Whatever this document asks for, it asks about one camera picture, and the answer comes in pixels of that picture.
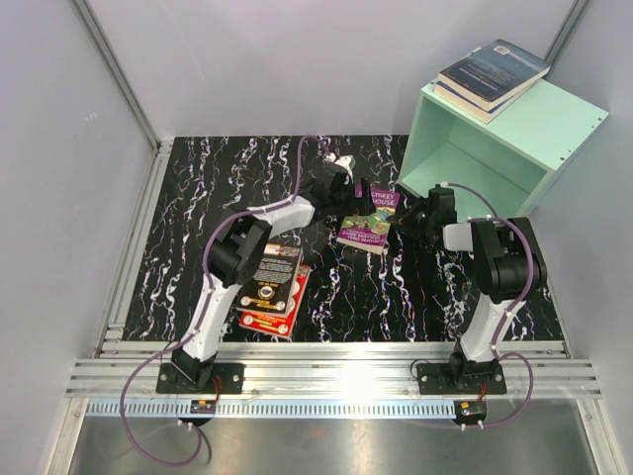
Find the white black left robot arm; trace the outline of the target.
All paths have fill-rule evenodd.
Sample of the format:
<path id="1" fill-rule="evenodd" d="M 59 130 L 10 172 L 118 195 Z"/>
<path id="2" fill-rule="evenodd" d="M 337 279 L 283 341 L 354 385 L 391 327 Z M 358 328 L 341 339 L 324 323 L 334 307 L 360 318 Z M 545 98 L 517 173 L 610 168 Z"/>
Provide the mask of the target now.
<path id="1" fill-rule="evenodd" d="M 211 386 L 222 326 L 238 291 L 254 276 L 269 239 L 356 210 L 355 159 L 330 159 L 296 194 L 267 206 L 229 210 L 212 233 L 203 252 L 199 302 L 171 356 L 188 391 L 201 393 Z"/>

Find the blue orange paperback book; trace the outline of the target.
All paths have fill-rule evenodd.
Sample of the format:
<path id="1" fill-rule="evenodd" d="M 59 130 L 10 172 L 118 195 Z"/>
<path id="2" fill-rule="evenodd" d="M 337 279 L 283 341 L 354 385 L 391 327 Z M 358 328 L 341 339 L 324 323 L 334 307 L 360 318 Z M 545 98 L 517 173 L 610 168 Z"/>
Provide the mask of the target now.
<path id="1" fill-rule="evenodd" d="M 441 81 L 434 83 L 434 94 L 483 124 L 489 124 L 520 97 L 520 94 L 516 94 L 499 105 L 486 110 L 463 95 L 460 95 L 452 88 L 446 86 Z"/>

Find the black paperback book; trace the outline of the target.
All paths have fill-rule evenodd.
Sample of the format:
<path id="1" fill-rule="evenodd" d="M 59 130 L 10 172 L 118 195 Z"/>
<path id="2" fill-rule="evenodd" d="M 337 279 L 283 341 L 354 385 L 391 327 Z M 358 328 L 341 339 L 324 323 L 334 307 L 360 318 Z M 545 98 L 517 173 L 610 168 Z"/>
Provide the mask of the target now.
<path id="1" fill-rule="evenodd" d="M 299 290 L 303 261 L 299 246 L 268 242 L 254 276 L 239 291 L 236 308 L 242 312 L 286 317 Z"/>

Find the purple Treehouse book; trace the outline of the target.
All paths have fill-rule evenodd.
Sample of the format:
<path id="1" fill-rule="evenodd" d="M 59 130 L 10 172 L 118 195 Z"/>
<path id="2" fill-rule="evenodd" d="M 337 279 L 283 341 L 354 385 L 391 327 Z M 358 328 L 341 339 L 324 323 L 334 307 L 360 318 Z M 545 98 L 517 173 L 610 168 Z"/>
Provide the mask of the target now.
<path id="1" fill-rule="evenodd" d="M 371 203 L 375 210 L 357 212 L 346 217 L 341 224 L 337 241 L 367 252 L 381 254 L 391 229 L 388 218 L 397 210 L 401 194 L 370 187 Z"/>

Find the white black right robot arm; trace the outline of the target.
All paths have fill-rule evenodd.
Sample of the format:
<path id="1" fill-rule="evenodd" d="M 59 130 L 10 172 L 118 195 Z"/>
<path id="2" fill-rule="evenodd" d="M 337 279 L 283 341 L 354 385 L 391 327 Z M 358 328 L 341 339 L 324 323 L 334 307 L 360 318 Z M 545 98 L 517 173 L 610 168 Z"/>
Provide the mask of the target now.
<path id="1" fill-rule="evenodd" d="M 455 189 L 480 199 L 490 213 L 458 221 Z M 484 196 L 462 184 L 443 182 L 425 197 L 388 217 L 392 228 L 474 261 L 479 301 L 467 330 L 445 362 L 412 364 L 422 395 L 502 395 L 506 392 L 498 343 L 527 298 L 544 287 L 547 267 L 530 221 L 501 217 Z"/>

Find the dark blue hardcover book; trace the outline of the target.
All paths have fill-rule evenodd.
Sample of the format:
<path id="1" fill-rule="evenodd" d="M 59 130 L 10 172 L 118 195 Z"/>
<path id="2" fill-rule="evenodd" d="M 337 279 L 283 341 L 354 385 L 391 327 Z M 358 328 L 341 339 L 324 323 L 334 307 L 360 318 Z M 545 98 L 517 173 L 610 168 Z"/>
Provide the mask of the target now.
<path id="1" fill-rule="evenodd" d="M 550 67 L 537 55 L 498 39 L 441 70 L 436 82 L 489 110 L 533 85 Z"/>

